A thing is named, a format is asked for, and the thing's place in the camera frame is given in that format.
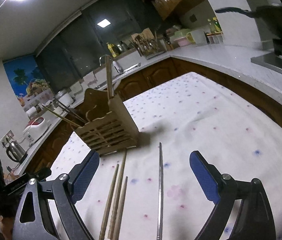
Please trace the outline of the wooden utensil holder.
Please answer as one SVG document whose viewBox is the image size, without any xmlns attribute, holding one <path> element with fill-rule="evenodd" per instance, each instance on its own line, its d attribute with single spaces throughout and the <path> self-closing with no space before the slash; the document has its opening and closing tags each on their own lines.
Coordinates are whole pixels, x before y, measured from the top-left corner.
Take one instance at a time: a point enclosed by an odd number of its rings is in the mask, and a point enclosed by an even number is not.
<svg viewBox="0 0 282 240">
<path fill-rule="evenodd" d="M 99 155 L 138 145 L 139 130 L 119 95 L 89 88 L 81 111 L 87 122 L 75 133 Z"/>
</svg>

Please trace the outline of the white steel pot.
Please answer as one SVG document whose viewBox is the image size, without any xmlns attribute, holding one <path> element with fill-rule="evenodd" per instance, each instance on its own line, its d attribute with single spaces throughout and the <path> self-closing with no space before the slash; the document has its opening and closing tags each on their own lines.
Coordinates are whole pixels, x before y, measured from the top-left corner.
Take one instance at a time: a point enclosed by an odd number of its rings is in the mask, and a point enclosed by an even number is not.
<svg viewBox="0 0 282 240">
<path fill-rule="evenodd" d="M 67 89 L 62 89 L 57 92 L 57 94 L 55 95 L 55 99 L 65 106 L 70 106 L 72 103 L 74 103 L 74 99 L 69 94 Z"/>
</svg>

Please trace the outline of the wooden chopstick short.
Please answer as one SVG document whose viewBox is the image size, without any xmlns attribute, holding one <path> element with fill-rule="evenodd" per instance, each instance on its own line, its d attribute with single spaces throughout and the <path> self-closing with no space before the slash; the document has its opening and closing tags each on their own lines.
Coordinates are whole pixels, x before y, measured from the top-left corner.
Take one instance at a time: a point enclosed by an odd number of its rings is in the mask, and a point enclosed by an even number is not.
<svg viewBox="0 0 282 240">
<path fill-rule="evenodd" d="M 116 178 L 117 178 L 117 173 L 119 169 L 119 164 L 116 165 L 115 171 L 113 174 L 112 182 L 109 188 L 109 193 L 106 201 L 106 205 L 104 208 L 104 213 L 102 217 L 102 223 L 101 223 L 101 229 L 100 229 L 100 234 L 99 234 L 99 240 L 104 240 L 105 238 L 105 233 L 106 233 L 106 228 L 107 228 L 107 223 L 108 223 L 108 217 L 109 217 L 109 212 L 110 212 L 110 207 L 112 204 L 112 198 L 114 194 L 114 188 L 115 188 L 115 183 L 116 183 Z"/>
</svg>

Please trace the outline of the black wok pan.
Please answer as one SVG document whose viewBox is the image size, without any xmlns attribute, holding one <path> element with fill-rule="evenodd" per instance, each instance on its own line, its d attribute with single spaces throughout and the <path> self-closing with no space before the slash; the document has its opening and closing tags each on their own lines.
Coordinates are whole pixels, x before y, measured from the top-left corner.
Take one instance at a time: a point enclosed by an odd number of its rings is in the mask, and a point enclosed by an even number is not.
<svg viewBox="0 0 282 240">
<path fill-rule="evenodd" d="M 217 14 L 233 12 L 255 20 L 262 42 L 272 41 L 282 46 L 282 0 L 247 0 L 249 9 L 223 7 Z"/>
</svg>

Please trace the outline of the wooden chopstick long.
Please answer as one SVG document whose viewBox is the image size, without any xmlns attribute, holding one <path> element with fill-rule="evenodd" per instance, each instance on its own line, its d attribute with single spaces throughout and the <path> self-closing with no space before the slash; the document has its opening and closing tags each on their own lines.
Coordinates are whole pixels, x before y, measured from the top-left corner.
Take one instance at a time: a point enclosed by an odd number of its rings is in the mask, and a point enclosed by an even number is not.
<svg viewBox="0 0 282 240">
<path fill-rule="evenodd" d="M 125 149 L 125 152 L 123 154 L 123 159 L 122 159 L 122 163 L 121 163 L 119 177 L 117 179 L 116 192 L 115 192 L 115 195 L 114 195 L 113 208 L 112 208 L 110 226 L 109 226 L 109 231 L 108 231 L 108 239 L 114 239 L 114 227 L 115 227 L 115 221 L 116 221 L 116 217 L 117 217 L 117 210 L 118 210 L 118 206 L 119 206 L 119 200 L 120 200 L 120 193 L 121 193 L 126 157 L 127 157 L 127 149 Z"/>
</svg>

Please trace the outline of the dish drying rack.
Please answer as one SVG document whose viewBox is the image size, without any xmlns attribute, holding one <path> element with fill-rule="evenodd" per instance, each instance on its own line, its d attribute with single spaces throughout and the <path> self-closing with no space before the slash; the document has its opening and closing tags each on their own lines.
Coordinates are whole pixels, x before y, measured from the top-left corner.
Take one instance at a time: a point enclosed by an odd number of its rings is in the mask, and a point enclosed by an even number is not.
<svg viewBox="0 0 282 240">
<path fill-rule="evenodd" d="M 140 54 L 147 60 L 166 52 L 162 42 L 153 34 L 150 28 L 144 29 L 141 33 L 131 35 L 132 44 Z"/>
</svg>

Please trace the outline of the green pink plastic basket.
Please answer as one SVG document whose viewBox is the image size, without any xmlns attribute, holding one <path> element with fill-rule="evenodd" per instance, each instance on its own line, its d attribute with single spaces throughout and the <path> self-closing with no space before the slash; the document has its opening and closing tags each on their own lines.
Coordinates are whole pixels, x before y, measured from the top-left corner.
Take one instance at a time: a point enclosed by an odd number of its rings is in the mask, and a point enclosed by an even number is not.
<svg viewBox="0 0 282 240">
<path fill-rule="evenodd" d="M 181 29 L 176 31 L 174 33 L 174 42 L 180 47 L 195 44 L 194 38 L 191 35 L 191 29 Z"/>
</svg>

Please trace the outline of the white red rice cooker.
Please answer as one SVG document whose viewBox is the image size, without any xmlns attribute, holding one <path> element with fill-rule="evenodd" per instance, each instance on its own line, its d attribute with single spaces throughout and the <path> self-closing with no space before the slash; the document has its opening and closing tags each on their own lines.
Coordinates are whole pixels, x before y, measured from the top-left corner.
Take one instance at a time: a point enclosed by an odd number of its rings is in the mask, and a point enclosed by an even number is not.
<svg viewBox="0 0 282 240">
<path fill-rule="evenodd" d="M 38 140 L 49 128 L 49 122 L 44 117 L 38 117 L 31 120 L 23 130 L 24 137 L 34 142 Z"/>
</svg>

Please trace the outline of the tropical fruit poster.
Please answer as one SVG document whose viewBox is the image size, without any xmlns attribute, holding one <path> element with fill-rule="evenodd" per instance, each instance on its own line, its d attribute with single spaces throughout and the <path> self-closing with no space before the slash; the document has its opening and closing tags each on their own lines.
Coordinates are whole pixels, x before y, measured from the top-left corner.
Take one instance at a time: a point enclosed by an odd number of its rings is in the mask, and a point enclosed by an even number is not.
<svg viewBox="0 0 282 240">
<path fill-rule="evenodd" d="M 22 109 L 50 102 L 54 94 L 38 68 L 33 55 L 25 55 L 3 63 L 10 85 Z"/>
</svg>

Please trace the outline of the stainless electric kettle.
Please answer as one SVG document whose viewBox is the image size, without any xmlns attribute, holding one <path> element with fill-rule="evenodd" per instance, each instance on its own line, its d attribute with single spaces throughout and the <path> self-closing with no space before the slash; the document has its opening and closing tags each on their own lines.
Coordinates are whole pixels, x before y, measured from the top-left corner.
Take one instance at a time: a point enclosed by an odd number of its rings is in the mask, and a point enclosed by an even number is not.
<svg viewBox="0 0 282 240">
<path fill-rule="evenodd" d="M 6 148 L 7 156 L 15 163 L 22 164 L 27 158 L 27 152 L 18 144 L 17 141 L 11 141 Z"/>
</svg>

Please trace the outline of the metal chopstick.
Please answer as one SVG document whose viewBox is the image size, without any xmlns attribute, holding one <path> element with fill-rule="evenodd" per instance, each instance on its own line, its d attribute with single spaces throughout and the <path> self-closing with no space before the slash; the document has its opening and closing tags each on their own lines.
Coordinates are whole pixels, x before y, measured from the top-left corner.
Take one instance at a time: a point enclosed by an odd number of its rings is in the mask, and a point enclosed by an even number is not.
<svg viewBox="0 0 282 240">
<path fill-rule="evenodd" d="M 159 143 L 159 183 L 158 183 L 158 222 L 157 222 L 157 240 L 161 240 L 163 236 L 163 151 L 162 143 Z"/>
</svg>

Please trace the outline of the chrome sink faucet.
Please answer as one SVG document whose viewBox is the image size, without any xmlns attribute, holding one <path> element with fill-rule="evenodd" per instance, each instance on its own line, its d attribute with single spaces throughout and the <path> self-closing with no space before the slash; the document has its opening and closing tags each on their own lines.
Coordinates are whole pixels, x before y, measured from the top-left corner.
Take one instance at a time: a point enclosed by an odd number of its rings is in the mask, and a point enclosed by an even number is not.
<svg viewBox="0 0 282 240">
<path fill-rule="evenodd" d="M 99 58 L 99 65 L 110 69 L 114 68 L 118 74 L 123 73 L 121 65 L 108 54 L 104 54 Z"/>
</svg>

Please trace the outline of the floral white tablecloth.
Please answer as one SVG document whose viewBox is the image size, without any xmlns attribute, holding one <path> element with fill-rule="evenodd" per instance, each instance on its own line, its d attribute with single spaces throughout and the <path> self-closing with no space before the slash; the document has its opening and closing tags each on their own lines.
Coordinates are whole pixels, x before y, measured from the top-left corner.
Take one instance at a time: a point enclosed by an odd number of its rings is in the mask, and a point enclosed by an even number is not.
<svg viewBox="0 0 282 240">
<path fill-rule="evenodd" d="M 158 172 L 164 165 L 163 239 L 194 239 L 214 205 L 196 180 L 189 156 L 200 151 L 221 173 L 261 180 L 282 239 L 282 128 L 234 92 L 188 73 L 125 102 L 139 131 L 139 147 L 100 160 L 76 203 L 98 239 L 115 168 L 125 162 L 127 184 L 121 239 L 155 239 Z"/>
</svg>

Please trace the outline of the yellow oil bottle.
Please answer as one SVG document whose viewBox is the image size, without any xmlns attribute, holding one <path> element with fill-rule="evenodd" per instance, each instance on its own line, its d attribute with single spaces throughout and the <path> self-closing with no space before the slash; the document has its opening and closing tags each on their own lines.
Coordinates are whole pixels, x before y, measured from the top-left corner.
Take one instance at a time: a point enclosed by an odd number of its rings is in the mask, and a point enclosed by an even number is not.
<svg viewBox="0 0 282 240">
<path fill-rule="evenodd" d="M 115 48 L 115 45 L 107 42 L 107 48 L 111 52 L 112 57 L 117 57 L 119 54 L 117 53 L 117 49 Z"/>
</svg>

